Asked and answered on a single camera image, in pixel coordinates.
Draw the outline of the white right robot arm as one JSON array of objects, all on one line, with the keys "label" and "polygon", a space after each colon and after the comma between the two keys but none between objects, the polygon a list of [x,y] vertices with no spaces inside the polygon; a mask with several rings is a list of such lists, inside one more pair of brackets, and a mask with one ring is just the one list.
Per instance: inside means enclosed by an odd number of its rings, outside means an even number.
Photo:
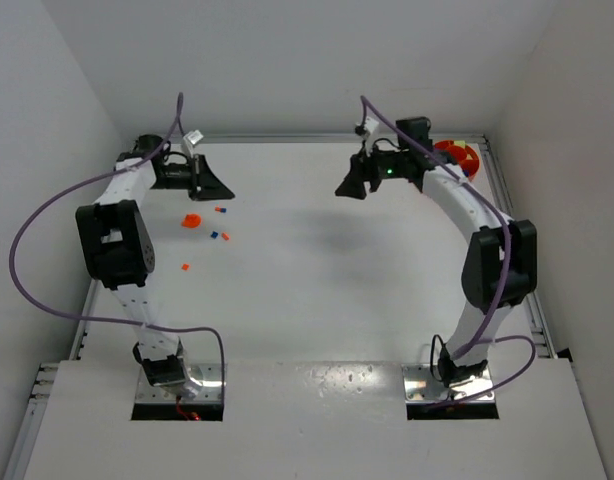
[{"label": "white right robot arm", "polygon": [[397,121],[402,134],[391,149],[379,148],[379,123],[366,117],[355,127],[360,150],[335,194],[363,200],[385,180],[405,179],[433,200],[467,242],[461,272],[465,305],[456,329],[431,372],[445,386],[480,375],[489,345],[511,309],[537,285],[537,230],[493,206],[471,183],[475,154],[453,142],[435,144],[426,117]]}]

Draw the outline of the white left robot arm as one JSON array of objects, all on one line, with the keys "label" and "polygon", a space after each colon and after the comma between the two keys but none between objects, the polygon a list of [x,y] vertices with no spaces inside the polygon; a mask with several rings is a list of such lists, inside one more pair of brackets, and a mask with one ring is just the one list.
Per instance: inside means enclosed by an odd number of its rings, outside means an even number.
[{"label": "white left robot arm", "polygon": [[136,361],[153,387],[189,396],[192,368],[180,336],[160,318],[148,278],[156,265],[155,248],[140,212],[154,188],[185,190],[194,201],[231,200],[235,194],[211,171],[198,152],[203,134],[182,138],[182,163],[171,163],[171,143],[157,135],[140,136],[130,152],[120,154],[103,194],[76,211],[85,264],[90,276],[110,290],[134,327]]}]

